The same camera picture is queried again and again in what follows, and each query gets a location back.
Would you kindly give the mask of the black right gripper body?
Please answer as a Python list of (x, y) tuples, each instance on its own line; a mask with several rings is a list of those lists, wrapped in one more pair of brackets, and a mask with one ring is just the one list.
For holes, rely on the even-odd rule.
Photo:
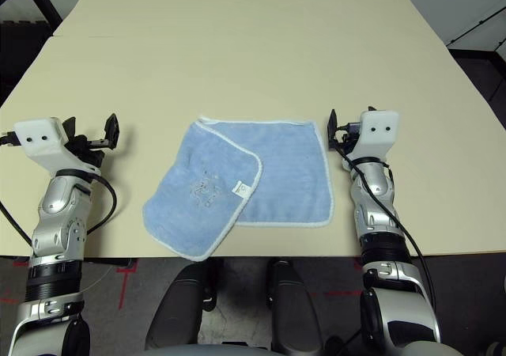
[(333, 128), (333, 145), (342, 156), (348, 156), (354, 149), (360, 136), (361, 124), (358, 122), (346, 125), (335, 125)]

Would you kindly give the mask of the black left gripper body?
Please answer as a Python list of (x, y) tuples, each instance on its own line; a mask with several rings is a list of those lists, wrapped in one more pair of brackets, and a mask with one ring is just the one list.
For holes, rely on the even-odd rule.
[(72, 137), (65, 147), (79, 160), (100, 168), (104, 159), (103, 149), (115, 148), (115, 136), (89, 141), (83, 134)]

